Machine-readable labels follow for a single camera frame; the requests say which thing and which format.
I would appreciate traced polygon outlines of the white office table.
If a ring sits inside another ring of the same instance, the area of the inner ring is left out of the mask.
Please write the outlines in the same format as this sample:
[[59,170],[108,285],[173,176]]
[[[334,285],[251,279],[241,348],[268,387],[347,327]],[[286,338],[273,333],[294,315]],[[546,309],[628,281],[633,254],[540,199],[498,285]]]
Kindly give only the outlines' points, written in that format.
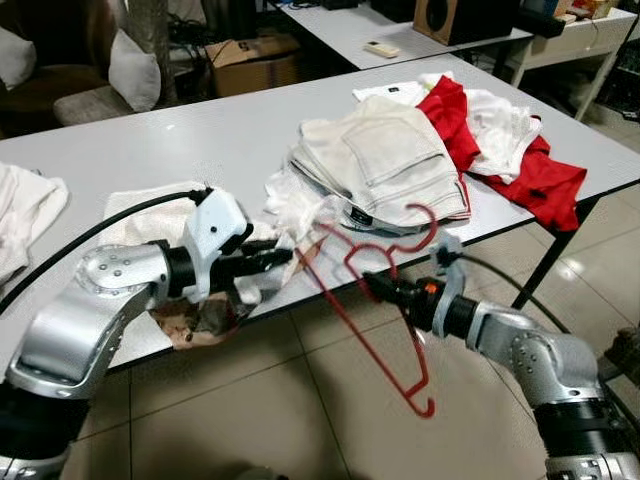
[[[284,6],[282,10],[317,40],[324,42],[360,70],[389,67],[402,61],[435,58],[440,55],[458,56],[463,51],[494,45],[497,47],[494,67],[490,68],[488,73],[500,79],[517,46],[524,46],[534,38],[534,35],[524,29],[513,28],[506,36],[447,46],[439,44],[434,38],[421,35],[412,28],[410,22],[394,23],[365,4],[340,10],[328,10],[323,6],[300,9]],[[392,46],[399,52],[394,58],[383,58],[365,49],[370,42]]]

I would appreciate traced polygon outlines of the brown cardboard box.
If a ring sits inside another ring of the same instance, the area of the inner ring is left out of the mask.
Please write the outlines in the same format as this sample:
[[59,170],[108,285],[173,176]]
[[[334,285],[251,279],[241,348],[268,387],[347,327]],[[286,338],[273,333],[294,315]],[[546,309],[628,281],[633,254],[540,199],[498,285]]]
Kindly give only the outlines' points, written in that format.
[[269,90],[300,81],[297,52],[291,35],[266,35],[225,40],[204,47],[212,65],[212,86],[218,97]]

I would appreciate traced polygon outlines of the cream folded trousers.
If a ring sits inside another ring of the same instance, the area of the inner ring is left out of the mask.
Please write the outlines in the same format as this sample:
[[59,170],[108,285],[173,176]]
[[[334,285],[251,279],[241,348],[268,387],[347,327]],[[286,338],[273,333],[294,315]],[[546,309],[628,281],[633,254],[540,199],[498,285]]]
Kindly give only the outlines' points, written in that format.
[[412,236],[430,219],[470,219],[465,183],[433,124],[387,97],[367,97],[335,122],[303,123],[291,155],[294,168],[338,197],[348,228]]

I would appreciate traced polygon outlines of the red wire clothes hanger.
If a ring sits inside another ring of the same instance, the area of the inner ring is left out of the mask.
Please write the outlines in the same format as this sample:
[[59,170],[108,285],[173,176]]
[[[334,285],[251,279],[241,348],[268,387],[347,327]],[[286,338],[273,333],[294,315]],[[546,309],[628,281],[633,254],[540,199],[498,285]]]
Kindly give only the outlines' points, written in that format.
[[[393,259],[393,253],[417,253],[425,250],[425,248],[434,241],[436,234],[438,234],[440,230],[438,216],[435,215],[435,212],[431,210],[429,206],[411,204],[410,207],[413,210],[419,210],[428,215],[428,230],[426,230],[426,236],[422,238],[419,243],[413,244],[413,246],[390,244],[389,247],[384,248],[379,246],[379,244],[367,242],[357,243],[353,241],[351,237],[347,236],[346,233],[343,233],[338,227],[334,227],[333,224],[312,221],[312,227],[319,229],[324,233],[324,237],[317,242],[316,251],[323,248],[323,243],[328,238],[337,238],[340,242],[346,243],[349,250],[347,255],[343,257],[342,264],[346,266],[349,273],[352,274],[357,287],[360,288],[361,291],[370,298],[370,300],[376,300],[374,294],[372,294],[369,287],[367,287],[364,274],[355,269],[355,266],[351,264],[351,259],[356,255],[356,253],[360,253],[364,250],[371,250],[372,252],[379,253],[379,255],[383,256],[383,259],[388,262],[392,279],[396,279],[396,275],[399,271],[399,264]],[[393,374],[393,371],[390,370],[387,361],[385,361],[384,358],[379,355],[379,352],[372,347],[372,344],[366,339],[364,332],[362,332],[362,330],[355,324],[355,320],[353,320],[351,315],[348,314],[343,303],[338,300],[337,296],[332,292],[332,289],[330,289],[328,285],[321,280],[320,275],[316,273],[314,266],[311,264],[310,256],[307,256],[307,253],[303,253],[301,250],[294,250],[294,252],[296,252],[297,259],[300,260],[301,269],[306,271],[306,273],[310,275],[310,278],[314,280],[314,283],[320,288],[324,300],[329,303],[335,314],[337,314],[339,319],[343,321],[343,324],[346,324],[349,332],[355,335],[357,342],[364,347],[367,355],[369,355],[371,360],[375,362],[375,365],[379,367],[381,374],[383,374],[384,378],[389,381],[393,389],[396,390],[398,396],[401,397],[404,403],[407,404],[408,408],[410,408],[410,411],[415,413],[416,416],[419,416],[420,419],[431,419],[436,412],[436,403],[434,399],[430,396],[426,398],[425,406],[419,406],[419,404],[415,402],[416,394],[420,393],[421,390],[424,390],[430,384],[429,362],[428,356],[426,356],[425,352],[424,340],[420,338],[420,335],[416,333],[416,330],[413,329],[412,326],[407,326],[406,328],[408,339],[410,339],[413,352],[415,352],[417,366],[419,366],[420,379],[417,380],[415,384],[411,385],[411,387],[403,387],[401,381],[399,381],[397,376]]]

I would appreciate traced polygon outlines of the grey textured post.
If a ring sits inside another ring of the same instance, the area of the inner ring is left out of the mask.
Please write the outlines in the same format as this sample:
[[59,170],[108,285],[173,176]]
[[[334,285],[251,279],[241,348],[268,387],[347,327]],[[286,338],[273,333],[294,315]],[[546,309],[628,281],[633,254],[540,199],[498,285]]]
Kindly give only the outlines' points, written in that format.
[[143,51],[151,52],[159,65],[161,92],[156,109],[177,104],[170,59],[169,14],[169,0],[125,0],[125,12],[122,14],[124,31]]

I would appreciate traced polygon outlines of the beige desk white legs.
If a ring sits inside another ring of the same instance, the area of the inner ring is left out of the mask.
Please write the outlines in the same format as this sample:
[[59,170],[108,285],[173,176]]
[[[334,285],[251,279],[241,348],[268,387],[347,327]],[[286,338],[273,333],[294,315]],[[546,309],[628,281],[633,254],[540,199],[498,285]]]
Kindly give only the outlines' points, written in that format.
[[586,58],[603,58],[591,79],[589,90],[576,96],[579,105],[576,106],[575,119],[582,120],[611,73],[618,51],[634,36],[639,20],[639,14],[614,6],[603,18],[567,24],[557,37],[531,37],[518,55],[513,55],[517,64],[511,78],[512,86],[520,86],[526,70]]

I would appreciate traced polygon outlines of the brown wooden speaker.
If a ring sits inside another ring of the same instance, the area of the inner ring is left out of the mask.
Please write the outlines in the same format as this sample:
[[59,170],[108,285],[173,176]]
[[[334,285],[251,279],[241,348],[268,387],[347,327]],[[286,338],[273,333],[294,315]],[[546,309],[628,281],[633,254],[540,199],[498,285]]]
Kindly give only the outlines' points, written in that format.
[[453,46],[509,35],[521,0],[417,0],[412,28]]

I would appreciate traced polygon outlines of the white shirt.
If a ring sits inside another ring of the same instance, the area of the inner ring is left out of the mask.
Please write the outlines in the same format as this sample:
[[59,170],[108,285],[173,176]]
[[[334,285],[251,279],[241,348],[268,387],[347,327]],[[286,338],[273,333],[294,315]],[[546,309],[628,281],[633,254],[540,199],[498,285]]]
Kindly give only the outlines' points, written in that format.
[[[251,241],[268,241],[273,250],[302,251],[314,256],[317,243],[326,237],[315,225],[339,224],[338,197],[316,186],[292,166],[270,175],[265,191],[265,215],[251,220]],[[239,302],[256,306],[271,300],[291,276],[301,271],[300,260],[292,259],[265,273],[242,276],[234,280]]]

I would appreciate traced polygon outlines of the white table black legs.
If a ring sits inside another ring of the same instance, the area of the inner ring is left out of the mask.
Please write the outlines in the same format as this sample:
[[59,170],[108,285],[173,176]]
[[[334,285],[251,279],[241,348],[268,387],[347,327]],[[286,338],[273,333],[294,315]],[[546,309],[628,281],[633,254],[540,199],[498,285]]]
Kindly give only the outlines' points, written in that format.
[[[300,138],[302,122],[352,113],[357,104],[352,91],[357,88],[415,81],[422,73],[440,72],[452,72],[454,81],[471,90],[489,90],[513,104],[530,106],[541,118],[541,136],[552,146],[552,159],[588,170],[579,201],[612,195],[639,182],[639,152],[466,61],[440,55],[0,140],[0,163],[64,179],[69,191],[58,219],[29,247],[32,268],[104,219],[105,202],[118,191],[197,180],[227,189],[247,214],[265,214],[266,180],[282,169]],[[499,236],[532,220],[529,211],[480,180],[467,177],[466,182],[474,214],[448,227],[463,244]],[[63,291],[78,257],[96,243],[92,239],[82,244],[0,315],[0,378],[32,317]]]

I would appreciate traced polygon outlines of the brown patterned cloth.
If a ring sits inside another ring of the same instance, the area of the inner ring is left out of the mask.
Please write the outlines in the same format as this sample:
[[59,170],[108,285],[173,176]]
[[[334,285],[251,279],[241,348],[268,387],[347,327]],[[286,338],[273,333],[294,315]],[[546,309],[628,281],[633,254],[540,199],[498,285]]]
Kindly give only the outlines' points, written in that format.
[[215,296],[201,305],[179,300],[151,308],[147,314],[175,349],[216,346],[236,332],[239,311],[228,297]]

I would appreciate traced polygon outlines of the white pillow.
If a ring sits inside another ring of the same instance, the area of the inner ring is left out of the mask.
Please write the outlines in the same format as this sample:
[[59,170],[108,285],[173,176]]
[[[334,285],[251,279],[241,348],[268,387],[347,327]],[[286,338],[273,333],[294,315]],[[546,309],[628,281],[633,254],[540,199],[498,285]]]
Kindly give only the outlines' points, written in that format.
[[36,63],[35,44],[0,27],[0,82],[5,90],[14,90],[27,82],[35,72]]
[[108,81],[134,113],[154,109],[163,92],[163,74],[155,55],[143,51],[123,29],[116,31],[111,42]]

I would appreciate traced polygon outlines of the white cloth pile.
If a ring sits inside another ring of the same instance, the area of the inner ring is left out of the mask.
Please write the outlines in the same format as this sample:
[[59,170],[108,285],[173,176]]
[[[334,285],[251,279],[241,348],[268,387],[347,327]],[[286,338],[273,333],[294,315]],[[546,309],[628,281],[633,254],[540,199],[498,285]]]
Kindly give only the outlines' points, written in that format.
[[61,178],[0,163],[0,285],[28,264],[28,248],[67,206]]

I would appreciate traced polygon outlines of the red crumpled garment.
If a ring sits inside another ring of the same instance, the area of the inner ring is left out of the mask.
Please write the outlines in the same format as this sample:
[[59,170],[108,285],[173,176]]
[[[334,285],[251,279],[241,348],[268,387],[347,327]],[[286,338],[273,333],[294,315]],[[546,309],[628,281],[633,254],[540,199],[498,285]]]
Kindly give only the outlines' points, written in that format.
[[471,88],[463,87],[456,79],[443,78],[415,106],[442,138],[458,172],[479,179],[512,204],[531,212],[541,227],[558,233],[576,232],[581,224],[576,200],[588,170],[558,163],[550,156],[550,145],[543,137],[543,120],[531,111],[541,120],[541,133],[527,148],[518,178],[504,184],[498,175],[471,173],[468,168],[479,159],[480,148],[467,127],[466,90]]

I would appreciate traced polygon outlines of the white remote control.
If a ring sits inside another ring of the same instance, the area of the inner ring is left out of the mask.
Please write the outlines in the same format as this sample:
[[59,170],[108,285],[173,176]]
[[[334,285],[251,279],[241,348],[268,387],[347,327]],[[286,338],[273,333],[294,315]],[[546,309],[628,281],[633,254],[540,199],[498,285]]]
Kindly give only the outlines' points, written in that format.
[[366,42],[364,50],[384,59],[398,58],[399,54],[401,54],[401,50],[397,46],[372,40]]

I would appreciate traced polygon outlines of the white folded towel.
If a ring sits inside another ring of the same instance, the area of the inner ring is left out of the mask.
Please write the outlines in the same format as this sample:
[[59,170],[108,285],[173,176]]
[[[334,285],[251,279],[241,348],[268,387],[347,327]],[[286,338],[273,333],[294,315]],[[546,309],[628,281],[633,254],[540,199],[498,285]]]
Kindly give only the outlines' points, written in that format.
[[[133,189],[133,191],[122,191],[111,193],[106,201],[104,216],[111,218],[118,212],[128,209],[128,207],[142,204],[143,201],[151,200],[172,193],[187,191],[205,191],[206,184],[186,180],[169,184],[169,186],[159,186],[150,189]],[[99,244],[143,244],[150,241],[165,241],[169,246],[180,243],[186,223],[195,212],[195,202],[189,198],[178,198],[165,202],[165,204],[148,207],[141,212],[129,215],[128,218],[119,220],[111,225],[104,232],[100,233]]]

